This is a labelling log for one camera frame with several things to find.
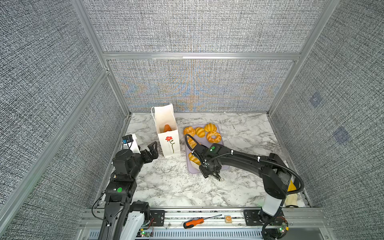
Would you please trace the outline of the striped oval bread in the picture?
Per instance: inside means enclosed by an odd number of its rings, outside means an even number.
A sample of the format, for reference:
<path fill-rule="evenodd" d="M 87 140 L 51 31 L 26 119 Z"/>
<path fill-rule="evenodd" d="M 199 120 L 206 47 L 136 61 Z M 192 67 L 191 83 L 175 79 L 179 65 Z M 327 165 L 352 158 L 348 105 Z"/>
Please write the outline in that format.
<path fill-rule="evenodd" d="M 194 163 L 196 166 L 200 166 L 201 165 L 201 162 L 198 158 L 196 158 L 195 156 L 193 156 L 192 153 L 189 153 L 188 154 L 188 157 L 189 157 L 189 160 Z"/>

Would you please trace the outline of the twisted braided bread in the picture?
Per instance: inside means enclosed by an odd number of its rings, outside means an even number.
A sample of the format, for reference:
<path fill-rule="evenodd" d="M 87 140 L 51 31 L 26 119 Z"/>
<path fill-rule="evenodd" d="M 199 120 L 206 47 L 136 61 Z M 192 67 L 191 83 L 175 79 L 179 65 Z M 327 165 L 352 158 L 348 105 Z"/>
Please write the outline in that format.
<path fill-rule="evenodd" d="M 188 144 L 189 146 L 194 149 L 195 146 L 197 145 L 197 142 L 195 142 L 192 138 L 188 137 Z"/>

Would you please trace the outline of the ring doughnut bread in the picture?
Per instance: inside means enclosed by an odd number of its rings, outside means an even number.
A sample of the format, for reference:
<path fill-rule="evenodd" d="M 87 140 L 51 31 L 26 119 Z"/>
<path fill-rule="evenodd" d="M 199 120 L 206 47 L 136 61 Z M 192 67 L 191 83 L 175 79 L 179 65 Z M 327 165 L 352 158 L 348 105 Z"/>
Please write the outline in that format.
<path fill-rule="evenodd" d="M 222 140 L 222 136 L 216 131 L 211 131 L 207 133 L 206 139 L 209 143 L 220 143 Z"/>

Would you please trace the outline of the orange triangular pastry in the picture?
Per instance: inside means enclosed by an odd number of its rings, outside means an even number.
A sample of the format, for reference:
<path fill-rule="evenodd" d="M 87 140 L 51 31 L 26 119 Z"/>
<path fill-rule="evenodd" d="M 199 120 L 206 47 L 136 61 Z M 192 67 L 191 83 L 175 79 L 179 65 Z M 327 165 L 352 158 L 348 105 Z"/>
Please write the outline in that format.
<path fill-rule="evenodd" d="M 168 124 L 166 124 L 166 125 L 164 126 L 164 133 L 166 133 L 166 132 L 170 132 L 170 131 L 172 131 L 171 126 L 168 125 Z"/>

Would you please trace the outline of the white floral paper bag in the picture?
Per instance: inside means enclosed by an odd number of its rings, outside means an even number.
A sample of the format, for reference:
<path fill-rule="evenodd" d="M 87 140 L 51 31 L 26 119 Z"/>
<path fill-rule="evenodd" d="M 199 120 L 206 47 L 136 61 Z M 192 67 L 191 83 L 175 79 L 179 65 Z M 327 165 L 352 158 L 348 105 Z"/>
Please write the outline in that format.
<path fill-rule="evenodd" d="M 151 115 L 155 122 L 156 132 L 165 158 L 171 158 L 181 153 L 180 138 L 174 106 L 172 103 L 162 107 L 152 107 Z M 168 124 L 172 131 L 164 133 L 164 126 Z"/>

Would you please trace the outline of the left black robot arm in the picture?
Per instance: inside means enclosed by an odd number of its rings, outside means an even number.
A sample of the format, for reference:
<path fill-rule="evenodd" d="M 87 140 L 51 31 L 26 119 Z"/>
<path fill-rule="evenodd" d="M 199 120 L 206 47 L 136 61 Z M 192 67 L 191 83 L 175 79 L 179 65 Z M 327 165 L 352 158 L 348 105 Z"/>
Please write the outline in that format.
<path fill-rule="evenodd" d="M 149 203 L 133 202 L 137 188 L 136 177 L 144 164 L 159 157 L 158 144 L 148 145 L 148 150 L 133 153 L 123 149 L 113 159 L 115 171 L 105 189 L 105 207 L 100 240 L 134 240 L 140 228 L 150 221 Z"/>

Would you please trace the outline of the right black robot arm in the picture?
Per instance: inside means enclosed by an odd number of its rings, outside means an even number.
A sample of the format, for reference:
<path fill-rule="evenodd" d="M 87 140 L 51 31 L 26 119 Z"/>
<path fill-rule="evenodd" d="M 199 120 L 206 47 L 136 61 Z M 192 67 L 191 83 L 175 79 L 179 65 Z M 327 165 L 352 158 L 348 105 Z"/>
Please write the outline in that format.
<path fill-rule="evenodd" d="M 199 169 L 204 178 L 214 177 L 220 180 L 222 166 L 226 165 L 252 173 L 263 180 L 266 196 L 259 216 L 264 224 L 268 225 L 279 217 L 288 195 L 304 190 L 303 179 L 288 168 L 276 154 L 251 155 L 232 150 L 221 144 L 206 147 L 196 143 L 195 147 L 191 147 L 188 143 L 189 140 L 196 142 L 191 135 L 186 134 L 186 145 L 192 155 L 201 163 Z"/>

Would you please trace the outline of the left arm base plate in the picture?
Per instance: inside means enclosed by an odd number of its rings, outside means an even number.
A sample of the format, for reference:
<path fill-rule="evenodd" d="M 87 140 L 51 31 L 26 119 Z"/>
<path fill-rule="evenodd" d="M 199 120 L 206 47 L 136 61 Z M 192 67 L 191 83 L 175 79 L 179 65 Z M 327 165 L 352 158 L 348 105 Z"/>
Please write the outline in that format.
<path fill-rule="evenodd" d="M 163 227 L 165 222 L 165 213 L 166 211 L 164 210 L 150 210 L 152 226 Z"/>

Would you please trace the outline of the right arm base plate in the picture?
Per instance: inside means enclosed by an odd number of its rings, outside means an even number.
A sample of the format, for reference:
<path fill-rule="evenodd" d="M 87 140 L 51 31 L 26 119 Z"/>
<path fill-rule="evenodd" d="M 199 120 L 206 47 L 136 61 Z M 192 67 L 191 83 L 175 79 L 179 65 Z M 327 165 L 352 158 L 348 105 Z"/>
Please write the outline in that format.
<path fill-rule="evenodd" d="M 262 209 L 244 210 L 243 214 L 246 226 L 263 226 L 272 217 Z"/>

